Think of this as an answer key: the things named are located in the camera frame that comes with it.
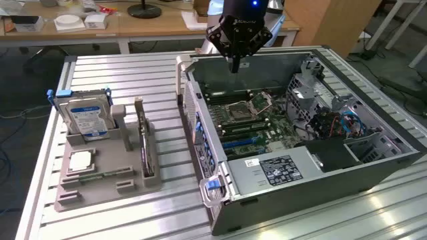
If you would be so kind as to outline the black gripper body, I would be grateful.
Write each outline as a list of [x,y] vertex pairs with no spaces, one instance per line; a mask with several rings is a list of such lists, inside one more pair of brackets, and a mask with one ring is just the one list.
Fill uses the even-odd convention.
[[258,32],[266,27],[264,16],[268,2],[266,0],[226,0],[222,17],[230,17],[230,36],[232,53],[235,54],[235,33],[238,29],[255,29]]

